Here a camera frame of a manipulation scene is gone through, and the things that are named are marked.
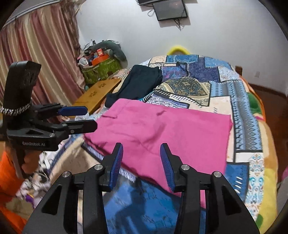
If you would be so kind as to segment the left hand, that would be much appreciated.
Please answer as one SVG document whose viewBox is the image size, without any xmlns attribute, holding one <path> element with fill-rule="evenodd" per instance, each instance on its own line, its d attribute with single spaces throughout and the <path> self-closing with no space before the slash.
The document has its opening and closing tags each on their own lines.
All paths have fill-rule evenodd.
<svg viewBox="0 0 288 234">
<path fill-rule="evenodd" d="M 5 151 L 8 155 L 8 158 L 12 163 L 14 163 L 13 156 L 15 153 L 14 148 L 8 142 L 5 143 Z M 22 164 L 21 168 L 23 172 L 27 175 L 33 174 L 35 170 L 38 168 L 39 158 L 41 151 L 25 151 L 24 163 Z"/>
</svg>

